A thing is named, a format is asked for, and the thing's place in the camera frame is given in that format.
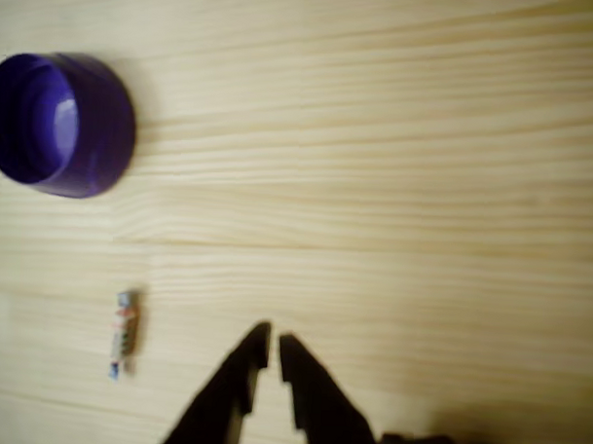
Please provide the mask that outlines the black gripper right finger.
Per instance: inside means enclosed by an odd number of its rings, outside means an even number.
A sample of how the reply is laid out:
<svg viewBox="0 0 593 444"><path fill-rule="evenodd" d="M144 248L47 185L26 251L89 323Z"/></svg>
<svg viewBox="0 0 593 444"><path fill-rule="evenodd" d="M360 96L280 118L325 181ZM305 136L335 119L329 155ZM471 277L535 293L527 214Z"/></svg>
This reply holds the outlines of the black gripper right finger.
<svg viewBox="0 0 593 444"><path fill-rule="evenodd" d="M278 338L282 380L291 385L294 424L307 444L378 444L359 410L293 334Z"/></svg>

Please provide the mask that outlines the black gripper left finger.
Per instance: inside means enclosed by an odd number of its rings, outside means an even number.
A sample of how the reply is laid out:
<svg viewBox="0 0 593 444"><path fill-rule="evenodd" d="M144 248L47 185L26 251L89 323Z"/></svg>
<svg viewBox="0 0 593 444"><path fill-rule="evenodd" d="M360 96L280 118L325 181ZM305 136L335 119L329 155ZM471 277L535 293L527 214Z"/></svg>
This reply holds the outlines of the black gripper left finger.
<svg viewBox="0 0 593 444"><path fill-rule="evenodd" d="M272 324L256 324L193 398L163 444L240 444L259 372L269 361Z"/></svg>

